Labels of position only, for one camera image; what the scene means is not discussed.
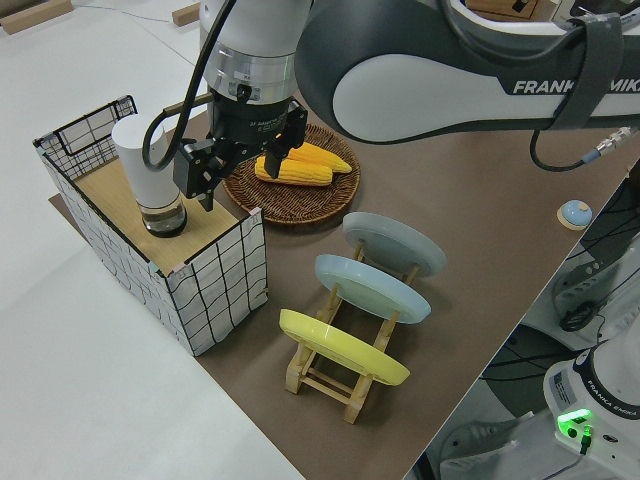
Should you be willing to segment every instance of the strap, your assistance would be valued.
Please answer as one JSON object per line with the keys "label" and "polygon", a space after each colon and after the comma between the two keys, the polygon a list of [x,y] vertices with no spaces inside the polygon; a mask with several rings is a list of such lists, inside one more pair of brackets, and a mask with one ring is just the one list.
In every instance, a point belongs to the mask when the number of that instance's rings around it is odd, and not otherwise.
{"label": "strap", "polygon": [[549,127],[554,130],[584,127],[622,65],[622,22],[617,13],[585,15],[571,21],[585,27],[585,54],[575,87],[555,111]]}

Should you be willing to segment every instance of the corn cob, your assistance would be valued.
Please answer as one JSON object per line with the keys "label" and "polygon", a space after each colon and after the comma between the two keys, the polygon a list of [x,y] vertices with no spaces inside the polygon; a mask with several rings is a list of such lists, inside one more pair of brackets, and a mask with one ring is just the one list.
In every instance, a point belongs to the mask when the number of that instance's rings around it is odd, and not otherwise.
{"label": "corn cob", "polygon": [[329,185],[333,179],[333,172],[329,167],[287,159],[280,164],[278,178],[271,178],[264,169],[264,156],[256,159],[254,170],[260,180],[288,185],[324,187]]}
{"label": "corn cob", "polygon": [[338,173],[349,173],[351,171],[351,165],[335,153],[307,142],[304,142],[300,148],[292,148],[287,158],[298,162],[324,165]]}

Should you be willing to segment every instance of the wicker basket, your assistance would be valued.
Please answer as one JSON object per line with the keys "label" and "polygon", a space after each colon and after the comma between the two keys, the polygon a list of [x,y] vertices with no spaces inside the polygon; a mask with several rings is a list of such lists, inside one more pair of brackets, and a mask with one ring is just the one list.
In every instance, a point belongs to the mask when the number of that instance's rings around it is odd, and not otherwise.
{"label": "wicker basket", "polygon": [[224,188],[240,207],[262,208],[264,220],[284,226],[318,226],[338,220],[353,200],[360,184],[360,164],[349,145],[330,130],[307,125],[305,141],[335,153],[351,165],[348,174],[334,174],[327,187],[282,185],[259,180],[255,160],[240,165],[224,181]]}

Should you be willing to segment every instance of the light blue plate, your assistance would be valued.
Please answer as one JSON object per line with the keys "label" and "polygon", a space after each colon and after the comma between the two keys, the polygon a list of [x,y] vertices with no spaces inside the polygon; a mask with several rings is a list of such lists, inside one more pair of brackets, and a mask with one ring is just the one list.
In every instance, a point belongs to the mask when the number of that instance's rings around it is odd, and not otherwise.
{"label": "light blue plate", "polygon": [[394,272],[408,274],[418,265],[418,276],[430,276],[447,265],[447,256],[433,240],[389,217],[349,213],[342,220],[342,231],[353,248],[363,243],[366,259]]}
{"label": "light blue plate", "polygon": [[316,277],[338,296],[381,318],[400,312],[399,323],[419,323],[431,313],[431,306],[410,286],[375,267],[336,255],[316,258]]}

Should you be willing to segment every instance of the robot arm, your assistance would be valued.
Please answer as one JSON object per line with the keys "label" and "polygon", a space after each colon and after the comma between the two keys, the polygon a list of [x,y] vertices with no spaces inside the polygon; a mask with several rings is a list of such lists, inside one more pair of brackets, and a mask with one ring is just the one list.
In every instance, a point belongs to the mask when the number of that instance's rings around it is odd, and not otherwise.
{"label": "robot arm", "polygon": [[[314,8],[296,55],[310,107],[332,128],[369,143],[640,121],[640,29],[629,29],[629,20],[617,32],[614,19],[603,19],[602,31],[509,24],[481,19],[456,1],[448,13],[443,5],[328,0]],[[594,89],[584,91],[585,82]],[[582,98],[565,103],[574,95]],[[558,123],[563,109],[573,118]]]}
{"label": "robot arm", "polygon": [[368,143],[640,124],[634,16],[503,24],[449,1],[203,0],[194,78],[209,85],[211,129],[204,142],[172,144],[175,182],[210,209],[213,189],[239,162],[266,152],[277,176],[304,139],[298,87],[329,126]]}

